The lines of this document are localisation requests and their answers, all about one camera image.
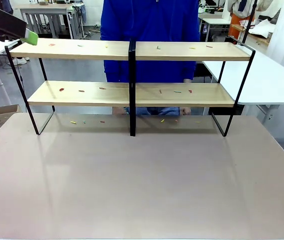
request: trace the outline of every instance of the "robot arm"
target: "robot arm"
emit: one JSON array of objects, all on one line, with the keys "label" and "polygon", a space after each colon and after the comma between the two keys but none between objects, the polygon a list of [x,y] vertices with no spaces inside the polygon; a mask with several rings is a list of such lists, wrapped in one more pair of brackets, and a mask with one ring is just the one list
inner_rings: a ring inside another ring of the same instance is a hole
[{"label": "robot arm", "polygon": [[37,45],[38,40],[38,35],[26,28],[26,22],[0,10],[0,41],[4,42],[7,37],[21,39],[31,45]]}]

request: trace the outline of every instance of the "orange object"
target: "orange object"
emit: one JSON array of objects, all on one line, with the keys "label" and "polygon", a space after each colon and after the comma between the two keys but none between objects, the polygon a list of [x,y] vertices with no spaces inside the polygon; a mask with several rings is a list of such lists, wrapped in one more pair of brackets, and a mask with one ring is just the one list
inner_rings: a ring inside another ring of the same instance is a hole
[{"label": "orange object", "polygon": [[240,21],[242,21],[242,20],[249,20],[249,19],[250,19],[250,16],[248,16],[246,18],[239,18],[237,15],[232,14],[230,30],[228,31],[228,35],[229,36],[233,36],[235,39],[238,39],[238,36],[240,35],[240,31],[236,30],[235,28],[233,28],[232,25],[240,25]]}]

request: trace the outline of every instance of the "cardboard box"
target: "cardboard box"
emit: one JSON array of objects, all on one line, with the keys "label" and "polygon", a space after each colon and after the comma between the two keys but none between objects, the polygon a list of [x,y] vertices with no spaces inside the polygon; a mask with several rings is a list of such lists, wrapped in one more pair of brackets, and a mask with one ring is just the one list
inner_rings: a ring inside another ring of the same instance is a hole
[{"label": "cardboard box", "polygon": [[15,113],[20,113],[21,108],[17,105],[1,106],[0,107],[0,128],[6,121]]}]

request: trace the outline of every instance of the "person in blue hoodie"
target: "person in blue hoodie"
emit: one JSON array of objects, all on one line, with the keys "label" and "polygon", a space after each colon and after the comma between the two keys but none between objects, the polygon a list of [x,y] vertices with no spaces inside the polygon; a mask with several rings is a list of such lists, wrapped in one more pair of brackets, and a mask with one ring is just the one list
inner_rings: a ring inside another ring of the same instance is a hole
[{"label": "person in blue hoodie", "polygon": [[[104,0],[101,40],[198,42],[198,0]],[[190,83],[196,62],[137,61],[137,83]],[[104,61],[108,82],[128,83],[127,61]],[[113,114],[129,109],[113,108]],[[137,115],[188,115],[188,107],[138,107]]]}]

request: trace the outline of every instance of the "person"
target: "person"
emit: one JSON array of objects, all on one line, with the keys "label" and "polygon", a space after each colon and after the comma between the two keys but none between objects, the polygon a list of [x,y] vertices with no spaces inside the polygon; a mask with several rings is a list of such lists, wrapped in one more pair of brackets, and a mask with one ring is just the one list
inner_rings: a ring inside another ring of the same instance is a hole
[{"label": "person", "polygon": [[[13,15],[14,13],[10,0],[0,0],[0,9],[11,15]],[[13,58],[13,63],[14,65],[22,65],[22,64],[26,64],[27,61],[29,60],[30,59],[28,57],[27,58],[15,57]]]},{"label": "person", "polygon": [[[268,9],[273,0],[258,0],[256,10],[263,12]],[[242,20],[249,20],[254,0],[228,0],[227,10],[232,14],[231,27],[228,32],[229,36],[236,39],[239,36],[239,30],[236,30],[232,25],[239,25]]]},{"label": "person", "polygon": [[[101,40],[198,42],[198,0],[104,0]],[[196,62],[137,61],[137,83],[190,83]],[[127,61],[104,61],[108,82],[128,83]],[[114,107],[113,114],[129,108]],[[188,107],[138,107],[137,115],[189,115]]]}]

